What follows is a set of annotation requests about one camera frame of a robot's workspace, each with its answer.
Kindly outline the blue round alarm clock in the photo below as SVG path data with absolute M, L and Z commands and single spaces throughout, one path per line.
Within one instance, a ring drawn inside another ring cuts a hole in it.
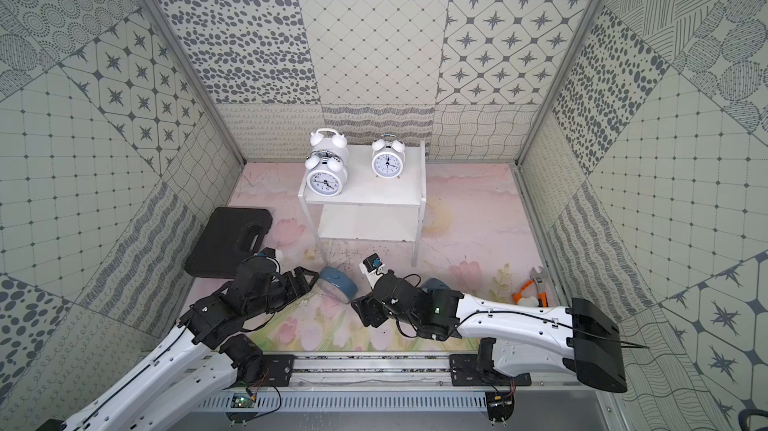
M 425 290 L 450 290 L 450 287 L 437 278 L 429 278 L 420 285 Z
M 317 286 L 342 304 L 349 304 L 357 295 L 355 282 L 340 270 L 326 266 L 319 273 Z

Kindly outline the white twin-bell alarm clock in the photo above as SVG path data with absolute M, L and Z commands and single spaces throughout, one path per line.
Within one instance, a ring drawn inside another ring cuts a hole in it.
M 405 165 L 406 146 L 394 134 L 383 134 L 372 145 L 371 167 L 383 179 L 399 178 Z
M 330 152 L 346 161 L 349 157 L 345 135 L 332 128 L 320 128 L 310 135 L 312 151 Z
M 323 197 L 335 197 L 342 193 L 348 179 L 344 160 L 331 151 L 313 151 L 305 161 L 306 185 L 312 192 Z

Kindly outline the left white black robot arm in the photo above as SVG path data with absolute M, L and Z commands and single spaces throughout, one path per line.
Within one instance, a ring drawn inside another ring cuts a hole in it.
M 283 271 L 268 252 L 238 264 L 233 280 L 199 299 L 161 343 L 101 396 L 65 420 L 49 419 L 43 430 L 161 430 L 199 402 L 233 384 L 251 399 L 260 387 L 286 385 L 291 355 L 267 355 L 246 323 L 274 318 L 309 294 L 315 271 Z

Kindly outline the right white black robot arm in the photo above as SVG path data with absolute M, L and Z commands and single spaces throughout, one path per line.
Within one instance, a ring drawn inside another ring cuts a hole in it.
M 499 375 L 572 373 L 600 391 L 628 389 L 619 327 L 589 300 L 533 308 L 416 287 L 393 272 L 372 273 L 369 280 L 371 291 L 351 303 L 366 327 L 393 320 L 411 326 L 417 338 L 486 340 Z

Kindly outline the white two-tier shelf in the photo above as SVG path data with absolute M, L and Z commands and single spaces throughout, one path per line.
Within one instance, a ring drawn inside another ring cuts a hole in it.
M 377 176 L 369 145 L 351 145 L 348 180 L 336 196 L 315 193 L 303 180 L 298 199 L 323 259 L 325 240 L 408 243 L 418 261 L 426 212 L 426 143 L 405 149 L 405 166 L 392 179 Z

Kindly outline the black plastic tool case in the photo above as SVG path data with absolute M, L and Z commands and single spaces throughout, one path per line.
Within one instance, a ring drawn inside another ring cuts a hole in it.
M 216 208 L 184 263 L 193 278 L 232 279 L 237 266 L 263 249 L 273 217 L 259 208 Z

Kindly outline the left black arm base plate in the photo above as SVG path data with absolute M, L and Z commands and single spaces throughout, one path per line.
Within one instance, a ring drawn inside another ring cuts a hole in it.
M 288 387 L 296 356 L 266 354 L 253 358 L 238 372 L 238 380 L 246 387 Z

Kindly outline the aluminium mounting rail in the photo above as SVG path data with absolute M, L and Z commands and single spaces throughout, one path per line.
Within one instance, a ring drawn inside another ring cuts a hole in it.
M 533 358 L 540 361 L 525 363 L 523 349 L 513 351 L 512 360 L 505 362 L 493 358 L 490 353 L 482 350 L 477 353 L 480 364 L 490 364 L 493 368 L 507 376 L 515 377 L 532 372 L 555 374 L 572 374 L 584 386 L 611 393 L 624 393 L 627 390 L 623 372 L 619 366 L 610 364 L 606 369 L 596 362 L 578 361 L 567 358 L 550 359 L 544 354 L 534 354 Z M 353 356 L 319 356 L 304 357 L 296 360 L 293 374 L 288 387 L 305 383 L 309 386 L 342 386 L 380 383 L 393 386 L 397 383 L 415 383 L 427 385 L 432 383 L 449 383 L 449 356 L 383 356 L 371 359 L 357 359 Z M 227 389 L 232 386 L 244 387 L 249 392 L 268 386 L 246 387 L 238 380 L 238 372 L 253 358 L 244 363 L 236 363 L 225 354 L 214 353 L 201 362 L 195 361 L 184 364 L 181 359 L 148 360 L 137 365 L 127 373 L 120 383 L 124 386 L 135 385 L 139 388 L 148 386 L 150 389 L 162 391 L 171 385 L 182 383 L 184 378 L 190 378 L 194 383 L 214 381 L 216 389 Z M 498 391 L 510 391 L 521 387 L 514 383 L 504 386 L 472 386 L 475 388 L 488 387 Z

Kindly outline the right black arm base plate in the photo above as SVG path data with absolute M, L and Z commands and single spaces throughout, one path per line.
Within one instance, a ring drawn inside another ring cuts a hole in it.
M 477 354 L 450 354 L 448 362 L 451 382 L 454 387 L 504 387 L 512 383 L 516 386 L 532 385 L 529 373 L 515 377 L 507 376 L 495 370 L 490 364 L 480 364 Z

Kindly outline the orange handled pliers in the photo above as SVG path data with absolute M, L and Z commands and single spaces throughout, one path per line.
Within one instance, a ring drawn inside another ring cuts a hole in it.
M 529 279 L 512 295 L 518 306 L 546 308 L 548 296 L 545 289 L 546 271 L 542 267 L 532 268 Z

